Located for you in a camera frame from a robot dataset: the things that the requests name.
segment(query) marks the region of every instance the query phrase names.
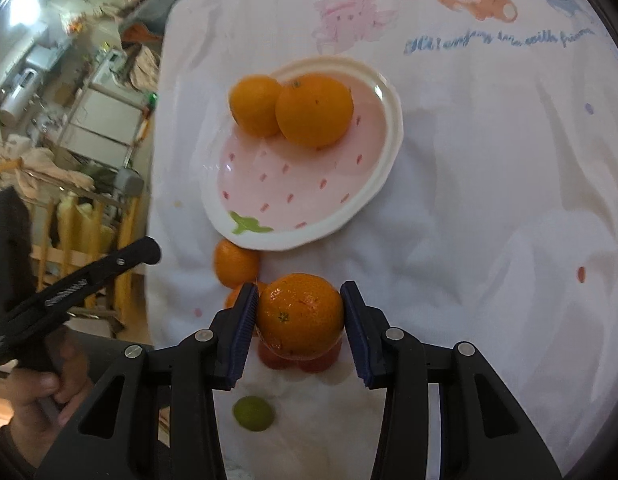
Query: metal screw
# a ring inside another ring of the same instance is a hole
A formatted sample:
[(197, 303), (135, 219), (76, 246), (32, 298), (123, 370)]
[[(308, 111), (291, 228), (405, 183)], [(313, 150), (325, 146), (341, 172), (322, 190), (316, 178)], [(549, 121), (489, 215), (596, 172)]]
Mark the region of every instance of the metal screw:
[(124, 350), (124, 356), (129, 359), (135, 359), (142, 353), (142, 347), (138, 345), (131, 345)]
[(400, 341), (404, 337), (404, 332), (399, 328), (388, 328), (385, 336), (387, 339), (391, 339), (391, 341)]
[(196, 332), (196, 341), (200, 341), (201, 343), (204, 343), (205, 341), (211, 341), (211, 339), (214, 338), (214, 333), (211, 332), (211, 330), (209, 329), (204, 329), (204, 330), (198, 330)]
[(458, 345), (458, 351), (467, 357), (470, 357), (476, 353), (476, 347), (471, 343), (463, 342)]

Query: plate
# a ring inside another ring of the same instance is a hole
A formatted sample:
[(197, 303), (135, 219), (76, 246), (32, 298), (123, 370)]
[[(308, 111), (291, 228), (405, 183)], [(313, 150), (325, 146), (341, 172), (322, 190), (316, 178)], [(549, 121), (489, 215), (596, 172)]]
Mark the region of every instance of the plate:
[(214, 228), (236, 245), (284, 251), (337, 231), (382, 189), (403, 142), (396, 90), (364, 63), (319, 56), (289, 64), (272, 77), (284, 83), (318, 72), (351, 89), (347, 133), (327, 148), (310, 149), (282, 134), (244, 134), (227, 112), (209, 144), (203, 205)]

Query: red fruit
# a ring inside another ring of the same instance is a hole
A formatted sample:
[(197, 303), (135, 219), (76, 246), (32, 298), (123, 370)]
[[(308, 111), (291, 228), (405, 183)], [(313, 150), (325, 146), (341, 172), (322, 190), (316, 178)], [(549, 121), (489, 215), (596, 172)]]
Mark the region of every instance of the red fruit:
[(261, 340), (258, 341), (258, 357), (263, 365), (272, 370), (284, 370), (295, 364), (293, 361), (275, 355)]
[(331, 368), (338, 360), (340, 349), (342, 348), (342, 339), (338, 339), (336, 345), (326, 354), (312, 359), (311, 361), (298, 361), (298, 368), (308, 374), (319, 374)]

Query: white cylinder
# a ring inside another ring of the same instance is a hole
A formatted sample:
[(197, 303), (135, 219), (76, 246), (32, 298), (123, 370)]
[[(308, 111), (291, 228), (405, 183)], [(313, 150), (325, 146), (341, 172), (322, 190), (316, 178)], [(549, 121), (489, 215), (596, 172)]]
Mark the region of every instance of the white cylinder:
[(14, 128), (22, 118), (30, 99), (42, 83), (42, 76), (27, 68), (20, 76), (18, 85), (13, 89), (0, 107), (0, 122), (7, 128)]

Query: bright light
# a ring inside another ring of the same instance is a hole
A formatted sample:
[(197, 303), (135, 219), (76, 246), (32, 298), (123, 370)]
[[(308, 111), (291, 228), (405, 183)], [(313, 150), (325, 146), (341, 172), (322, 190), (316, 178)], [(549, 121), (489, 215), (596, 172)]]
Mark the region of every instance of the bright light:
[(12, 0), (10, 10), (11, 27), (19, 23), (30, 27), (40, 17), (40, 3), (38, 0)]

